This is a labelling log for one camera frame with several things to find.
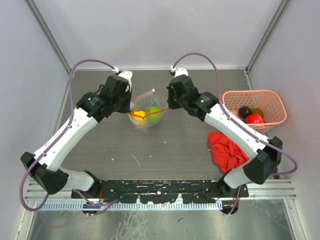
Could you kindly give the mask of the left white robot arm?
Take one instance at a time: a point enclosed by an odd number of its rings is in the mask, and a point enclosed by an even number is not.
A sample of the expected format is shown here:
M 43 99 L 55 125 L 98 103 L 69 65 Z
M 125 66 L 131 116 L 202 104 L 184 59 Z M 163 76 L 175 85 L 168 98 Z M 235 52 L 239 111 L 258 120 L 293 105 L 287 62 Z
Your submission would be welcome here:
M 79 190 L 95 198 L 102 188 L 89 171 L 74 171 L 61 165 L 80 139 L 112 113 L 127 114 L 132 97 L 131 71 L 110 75 L 99 93 L 88 92 L 76 104 L 69 119 L 41 148 L 25 152 L 20 160 L 31 168 L 30 176 L 49 194 L 61 190 Z

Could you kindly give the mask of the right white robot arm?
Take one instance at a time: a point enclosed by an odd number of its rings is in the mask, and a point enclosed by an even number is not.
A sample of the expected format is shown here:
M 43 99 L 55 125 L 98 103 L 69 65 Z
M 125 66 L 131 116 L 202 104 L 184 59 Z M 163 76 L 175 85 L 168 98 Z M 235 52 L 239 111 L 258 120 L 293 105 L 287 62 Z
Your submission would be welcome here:
M 209 92 L 199 93 L 192 79 L 185 75 L 175 76 L 168 87 L 170 109 L 184 109 L 202 122 L 213 126 L 232 140 L 249 158 L 246 163 L 227 171 L 216 188 L 223 196 L 231 197 L 237 188 L 255 183 L 262 185 L 281 163 L 283 143 L 278 137 L 272 139 L 247 126 L 229 112 Z

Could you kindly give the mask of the clear zip top bag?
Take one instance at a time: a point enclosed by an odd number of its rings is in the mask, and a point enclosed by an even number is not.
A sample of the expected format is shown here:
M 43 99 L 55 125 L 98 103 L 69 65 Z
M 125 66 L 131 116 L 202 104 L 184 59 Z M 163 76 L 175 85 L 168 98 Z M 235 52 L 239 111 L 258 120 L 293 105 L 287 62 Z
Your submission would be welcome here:
M 153 88 L 133 98 L 127 115 L 134 129 L 147 134 L 149 128 L 157 125 L 169 109 L 168 97 Z

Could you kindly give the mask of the yellow pear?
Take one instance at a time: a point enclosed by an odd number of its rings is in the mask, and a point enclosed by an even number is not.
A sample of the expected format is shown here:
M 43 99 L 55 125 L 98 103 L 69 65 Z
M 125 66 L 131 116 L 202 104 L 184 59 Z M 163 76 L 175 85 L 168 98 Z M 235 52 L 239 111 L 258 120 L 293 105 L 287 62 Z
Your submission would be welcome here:
M 138 127 L 143 127 L 147 124 L 147 121 L 145 119 L 146 113 L 142 110 L 134 111 L 130 116 L 134 124 Z

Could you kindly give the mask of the green apple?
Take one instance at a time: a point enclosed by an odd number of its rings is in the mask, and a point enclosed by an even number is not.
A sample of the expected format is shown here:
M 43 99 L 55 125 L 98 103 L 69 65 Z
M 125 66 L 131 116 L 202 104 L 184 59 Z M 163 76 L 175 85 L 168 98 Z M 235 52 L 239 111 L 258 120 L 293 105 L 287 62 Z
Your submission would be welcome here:
M 157 106 L 150 107 L 146 112 L 146 120 L 149 123 L 156 123 L 158 122 L 163 116 L 162 109 Z

